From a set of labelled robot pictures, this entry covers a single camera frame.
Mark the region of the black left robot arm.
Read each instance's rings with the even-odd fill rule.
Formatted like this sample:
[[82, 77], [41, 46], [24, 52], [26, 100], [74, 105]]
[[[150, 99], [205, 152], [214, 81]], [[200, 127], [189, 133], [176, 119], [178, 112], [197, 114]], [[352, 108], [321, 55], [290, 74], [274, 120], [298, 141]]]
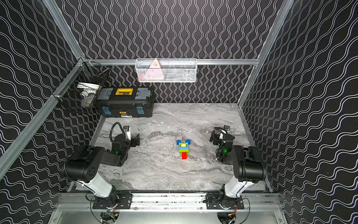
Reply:
[[66, 159], [62, 168], [65, 177], [88, 188], [97, 198], [114, 197], [115, 187], [98, 173], [100, 164], [121, 167], [128, 159], [129, 150], [140, 145], [140, 135], [130, 140], [123, 134], [112, 141], [110, 151], [104, 147], [83, 145]]

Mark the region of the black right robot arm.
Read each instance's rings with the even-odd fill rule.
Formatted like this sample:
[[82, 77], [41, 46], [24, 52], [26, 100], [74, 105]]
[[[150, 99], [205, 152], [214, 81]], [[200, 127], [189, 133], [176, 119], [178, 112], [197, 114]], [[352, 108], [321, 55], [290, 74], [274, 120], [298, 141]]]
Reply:
[[225, 197], [238, 198], [249, 186], [266, 178], [262, 156], [257, 147], [243, 147], [234, 144], [235, 137], [229, 133], [229, 127], [215, 127], [210, 142], [218, 148], [216, 160], [224, 165], [232, 165], [234, 175], [223, 185]]

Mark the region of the lime green square lego brick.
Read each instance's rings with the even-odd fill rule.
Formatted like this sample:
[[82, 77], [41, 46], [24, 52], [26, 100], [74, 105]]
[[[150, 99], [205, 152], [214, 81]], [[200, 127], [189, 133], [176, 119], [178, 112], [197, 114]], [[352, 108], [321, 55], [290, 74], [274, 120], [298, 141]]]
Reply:
[[189, 153], [189, 150], [188, 149], [180, 149], [180, 154], [182, 153]]

